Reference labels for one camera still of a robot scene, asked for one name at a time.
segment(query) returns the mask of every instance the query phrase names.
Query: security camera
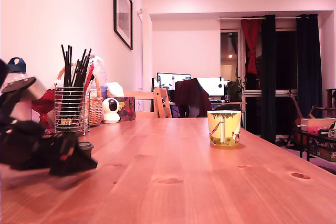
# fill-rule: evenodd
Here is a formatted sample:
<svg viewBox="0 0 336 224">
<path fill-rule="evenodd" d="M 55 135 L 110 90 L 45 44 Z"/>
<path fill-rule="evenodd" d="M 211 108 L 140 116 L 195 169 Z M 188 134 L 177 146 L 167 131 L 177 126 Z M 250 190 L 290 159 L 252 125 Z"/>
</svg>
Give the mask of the security camera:
<svg viewBox="0 0 336 224">
<path fill-rule="evenodd" d="M 119 102 L 115 98 L 105 99 L 103 101 L 104 123 L 118 123 L 120 121 L 119 109 Z"/>
</svg>

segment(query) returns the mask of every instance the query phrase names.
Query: computer monitor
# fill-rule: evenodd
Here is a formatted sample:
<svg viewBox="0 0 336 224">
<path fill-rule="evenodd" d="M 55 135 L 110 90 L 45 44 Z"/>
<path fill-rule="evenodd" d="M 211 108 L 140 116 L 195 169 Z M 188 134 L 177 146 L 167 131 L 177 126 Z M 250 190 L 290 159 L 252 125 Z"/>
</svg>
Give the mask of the computer monitor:
<svg viewBox="0 0 336 224">
<path fill-rule="evenodd" d="M 167 88 L 168 90 L 175 90 L 175 82 L 190 80 L 190 74 L 182 73 L 157 73 L 158 83 L 160 88 Z"/>
<path fill-rule="evenodd" d="M 206 78 L 197 78 L 198 82 L 202 88 L 211 96 L 211 97 L 221 97 L 225 95 L 225 81 L 223 77 L 206 77 Z"/>
</svg>

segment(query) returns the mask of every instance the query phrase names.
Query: mug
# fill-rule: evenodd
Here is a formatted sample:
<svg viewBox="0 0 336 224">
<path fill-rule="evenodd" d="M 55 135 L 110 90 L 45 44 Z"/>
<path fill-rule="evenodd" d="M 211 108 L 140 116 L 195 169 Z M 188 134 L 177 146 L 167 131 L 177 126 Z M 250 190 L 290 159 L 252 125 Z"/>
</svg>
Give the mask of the mug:
<svg viewBox="0 0 336 224">
<path fill-rule="evenodd" d="M 222 146 L 238 145 L 241 118 L 240 111 L 208 111 L 210 142 Z"/>
</svg>

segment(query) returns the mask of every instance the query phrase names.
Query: guitar neck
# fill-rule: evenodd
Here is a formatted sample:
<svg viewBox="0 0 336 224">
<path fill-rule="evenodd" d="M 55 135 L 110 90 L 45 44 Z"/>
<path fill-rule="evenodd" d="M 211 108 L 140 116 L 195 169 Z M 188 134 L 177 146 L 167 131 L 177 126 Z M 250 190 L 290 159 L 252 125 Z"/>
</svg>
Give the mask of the guitar neck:
<svg viewBox="0 0 336 224">
<path fill-rule="evenodd" d="M 294 101 L 294 104 L 295 104 L 296 110 L 297 110 L 297 111 L 298 111 L 298 113 L 299 113 L 299 117 L 300 117 L 300 119 L 302 119 L 302 118 L 303 118 L 303 116 L 302 116 L 302 114 L 301 114 L 301 111 L 300 111 L 300 108 L 299 108 L 299 106 L 298 106 L 298 102 L 296 101 L 296 99 L 295 99 L 295 98 L 293 98 L 293 101 Z"/>
</svg>

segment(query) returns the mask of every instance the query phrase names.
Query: framed picture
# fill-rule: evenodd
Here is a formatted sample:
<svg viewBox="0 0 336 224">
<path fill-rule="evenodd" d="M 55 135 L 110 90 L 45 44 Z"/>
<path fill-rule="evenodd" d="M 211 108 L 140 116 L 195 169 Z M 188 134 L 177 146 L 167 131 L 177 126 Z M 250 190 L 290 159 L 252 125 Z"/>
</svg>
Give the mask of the framed picture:
<svg viewBox="0 0 336 224">
<path fill-rule="evenodd" d="M 113 0 L 114 31 L 133 49 L 133 3 L 132 0 Z"/>
</svg>

